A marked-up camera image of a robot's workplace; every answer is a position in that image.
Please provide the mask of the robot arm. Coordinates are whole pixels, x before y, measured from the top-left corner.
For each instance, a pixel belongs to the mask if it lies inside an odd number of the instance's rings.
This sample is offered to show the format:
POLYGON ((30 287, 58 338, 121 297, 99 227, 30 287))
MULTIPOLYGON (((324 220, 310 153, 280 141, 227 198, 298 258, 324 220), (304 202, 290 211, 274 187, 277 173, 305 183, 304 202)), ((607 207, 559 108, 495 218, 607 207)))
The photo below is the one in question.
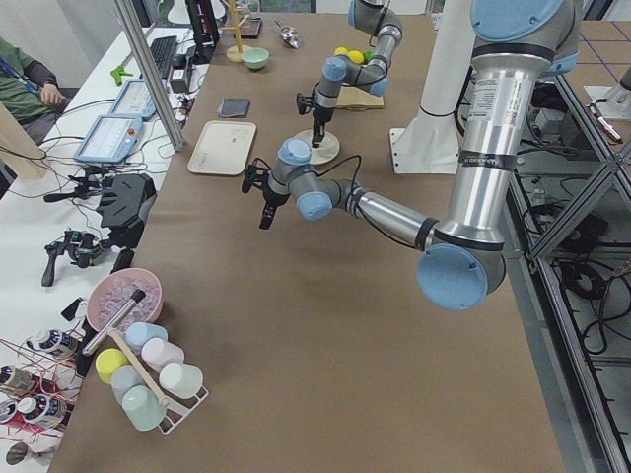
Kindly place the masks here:
POLYGON ((476 72, 449 214, 438 221, 364 188, 356 179, 327 179, 311 163, 339 92, 349 85, 381 95, 401 23, 381 1, 355 1, 349 23, 374 36, 377 50, 367 65, 329 57, 301 113, 314 117, 314 138, 287 139, 276 164, 249 167, 245 187, 258 187, 268 229, 278 207, 294 200, 303 218, 316 221, 340 208, 375 229, 416 248, 417 281, 434 304, 450 310, 479 305, 505 276, 504 239, 498 220, 516 168, 535 82, 571 70, 578 57, 582 5, 578 1, 476 1, 469 10, 475 35, 470 63, 476 72))
POLYGON ((312 95, 313 138, 318 148, 325 136, 325 125, 332 119, 343 85, 355 87, 375 97, 382 97, 388 86, 388 71, 395 49, 400 45, 402 24, 384 1, 352 1, 348 23, 375 39, 372 55, 362 64, 348 54, 328 57, 322 66, 321 78, 312 95))

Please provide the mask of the spare robot base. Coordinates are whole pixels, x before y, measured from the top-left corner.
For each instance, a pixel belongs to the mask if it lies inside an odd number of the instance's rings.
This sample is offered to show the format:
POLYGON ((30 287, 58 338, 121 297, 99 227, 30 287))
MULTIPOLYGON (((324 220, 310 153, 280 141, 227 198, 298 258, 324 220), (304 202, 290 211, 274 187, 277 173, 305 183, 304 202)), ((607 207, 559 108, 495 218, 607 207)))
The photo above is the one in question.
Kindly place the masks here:
POLYGON ((630 69, 612 87, 584 86, 584 89, 605 119, 630 120, 630 69))

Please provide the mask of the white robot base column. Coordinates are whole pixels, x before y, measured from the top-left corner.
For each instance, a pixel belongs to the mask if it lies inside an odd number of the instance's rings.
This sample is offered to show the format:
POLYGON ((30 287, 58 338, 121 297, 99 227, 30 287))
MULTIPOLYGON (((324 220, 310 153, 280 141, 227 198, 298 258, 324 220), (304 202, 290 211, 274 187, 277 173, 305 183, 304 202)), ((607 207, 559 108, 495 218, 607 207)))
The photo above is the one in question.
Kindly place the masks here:
POLYGON ((459 151, 454 112, 464 88, 475 34, 471 3, 445 3, 419 111, 405 128, 390 130, 393 170, 453 174, 459 151))

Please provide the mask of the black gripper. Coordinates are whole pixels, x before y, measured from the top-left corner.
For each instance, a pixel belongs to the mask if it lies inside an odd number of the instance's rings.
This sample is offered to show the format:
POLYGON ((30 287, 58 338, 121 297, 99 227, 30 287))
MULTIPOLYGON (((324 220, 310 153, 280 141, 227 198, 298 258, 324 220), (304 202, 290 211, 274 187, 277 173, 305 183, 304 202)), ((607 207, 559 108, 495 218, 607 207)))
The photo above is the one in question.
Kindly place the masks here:
POLYGON ((279 183, 274 177, 267 177, 264 179, 262 193, 265 205, 263 206, 258 227, 261 230, 269 230, 274 221, 277 207, 283 206, 287 203, 290 197, 290 191, 284 184, 279 183))
POLYGON ((334 107, 324 107, 319 104, 313 106, 313 137, 312 147, 319 148, 325 137, 325 124, 328 123, 335 111, 334 107))

